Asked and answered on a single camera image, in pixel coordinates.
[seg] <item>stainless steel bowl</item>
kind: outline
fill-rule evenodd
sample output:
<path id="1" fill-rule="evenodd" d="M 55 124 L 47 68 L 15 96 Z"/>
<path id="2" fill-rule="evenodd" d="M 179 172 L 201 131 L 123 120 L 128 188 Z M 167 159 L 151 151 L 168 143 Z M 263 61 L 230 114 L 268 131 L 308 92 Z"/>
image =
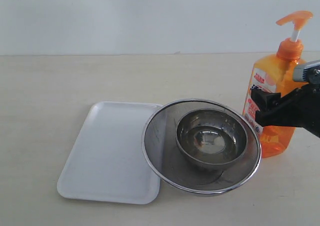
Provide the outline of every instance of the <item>stainless steel bowl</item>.
<path id="1" fill-rule="evenodd" d="M 198 170 L 185 159 L 177 146 L 176 129 L 179 120 L 198 109 L 228 113 L 246 132 L 243 156 L 225 170 Z M 142 151 L 148 165 L 163 181 L 198 196 L 215 196 L 238 188 L 254 175 L 261 160 L 259 140 L 247 121 L 227 106 L 204 99 L 178 100 L 156 111 L 144 127 Z"/>
<path id="2" fill-rule="evenodd" d="M 247 133 L 230 111 L 196 109 L 177 124 L 176 143 L 184 157 L 200 170 L 225 170 L 247 148 Z"/>

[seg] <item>white plastic tray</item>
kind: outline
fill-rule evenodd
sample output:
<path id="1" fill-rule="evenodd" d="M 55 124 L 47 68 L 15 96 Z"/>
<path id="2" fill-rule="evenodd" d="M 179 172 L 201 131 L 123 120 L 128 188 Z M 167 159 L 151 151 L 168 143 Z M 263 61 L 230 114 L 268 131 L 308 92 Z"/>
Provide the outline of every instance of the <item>white plastic tray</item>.
<path id="1" fill-rule="evenodd" d="M 57 182 L 68 199 L 148 204 L 160 178 L 148 166 L 143 128 L 159 104 L 99 102 L 92 106 Z"/>

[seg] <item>beige table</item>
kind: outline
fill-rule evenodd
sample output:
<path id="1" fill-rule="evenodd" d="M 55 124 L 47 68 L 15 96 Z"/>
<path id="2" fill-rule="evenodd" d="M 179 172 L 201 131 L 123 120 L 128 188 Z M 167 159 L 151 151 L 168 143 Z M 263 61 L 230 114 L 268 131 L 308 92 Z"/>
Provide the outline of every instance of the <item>beige table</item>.
<path id="1" fill-rule="evenodd" d="M 241 112 L 263 55 L 0 57 L 0 226 L 319 225 L 320 139 L 304 129 L 248 183 L 217 197 L 162 183 L 141 206 L 67 200 L 56 190 L 92 104 L 205 98 Z"/>

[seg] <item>bottle cap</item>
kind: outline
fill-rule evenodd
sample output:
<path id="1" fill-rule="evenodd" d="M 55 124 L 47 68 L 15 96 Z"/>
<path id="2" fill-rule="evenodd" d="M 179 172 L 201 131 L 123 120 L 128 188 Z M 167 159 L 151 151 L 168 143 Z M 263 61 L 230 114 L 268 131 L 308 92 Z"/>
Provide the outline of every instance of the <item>bottle cap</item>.
<path id="1" fill-rule="evenodd" d="M 279 45 L 276 55 L 284 60 L 298 60 L 304 49 L 302 41 L 298 39 L 300 30 L 304 27 L 309 19 L 314 15 L 309 11 L 296 11 L 281 19 L 276 24 L 284 25 L 288 22 L 294 24 L 294 30 L 291 37 L 286 38 Z"/>

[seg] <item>orange bottle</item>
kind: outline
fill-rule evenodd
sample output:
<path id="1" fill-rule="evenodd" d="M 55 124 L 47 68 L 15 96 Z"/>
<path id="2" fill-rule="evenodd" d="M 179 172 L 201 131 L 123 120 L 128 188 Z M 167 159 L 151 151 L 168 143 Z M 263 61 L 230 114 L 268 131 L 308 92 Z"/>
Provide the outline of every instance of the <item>orange bottle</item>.
<path id="1" fill-rule="evenodd" d="M 296 11 L 278 20 L 276 22 L 278 25 L 293 22 L 294 30 L 291 38 L 286 38 L 280 43 L 276 54 L 259 59 L 253 66 L 242 114 L 259 136 L 263 158 L 284 152 L 295 132 L 295 127 L 261 127 L 257 124 L 255 113 L 259 108 L 251 99 L 251 89 L 257 88 L 270 93 L 281 93 L 283 97 L 306 84 L 294 82 L 293 72 L 297 64 L 306 63 L 300 58 L 304 46 L 298 36 L 300 30 L 312 17 L 313 14 L 309 11 Z"/>

